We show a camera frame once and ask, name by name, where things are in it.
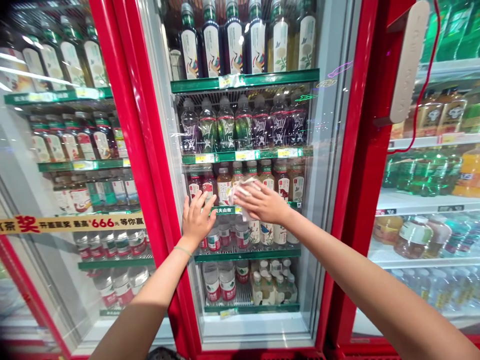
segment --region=hand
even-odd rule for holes
[[[269,189],[260,181],[242,185],[242,188],[251,195],[247,196],[240,191],[235,192],[233,197],[235,204],[246,209],[255,220],[285,226],[292,209],[277,192]]]
[[[183,219],[181,226],[183,236],[178,242],[178,245],[191,253],[199,247],[200,242],[207,236],[210,230],[212,230],[215,220],[217,219],[217,210],[212,211],[210,214],[210,210],[212,210],[217,195],[213,195],[202,209],[207,195],[208,192],[202,193],[200,190],[195,194],[190,206],[188,196],[185,196],[185,201],[183,203]]]

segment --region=price tag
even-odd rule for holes
[[[215,154],[195,154],[195,164],[208,164],[215,162]]]

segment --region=yellow banner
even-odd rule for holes
[[[0,235],[144,228],[144,216],[141,212],[59,217],[17,215],[15,218],[0,219]]]

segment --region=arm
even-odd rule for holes
[[[402,359],[480,359],[480,351],[447,319],[407,286],[291,209],[256,182],[237,192],[235,203],[257,220],[285,227],[392,344]]]
[[[209,217],[216,195],[210,198],[202,211],[207,194],[199,191],[190,207],[189,197],[185,197],[183,236],[176,246],[190,253],[197,249],[217,218],[216,210]],[[187,252],[173,249],[131,303],[122,310],[91,355],[91,360],[144,360],[147,357],[180,276],[189,262]]]

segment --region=orange juice bottle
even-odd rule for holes
[[[452,195],[480,198],[480,144],[461,156],[463,163],[460,178],[456,181]]]

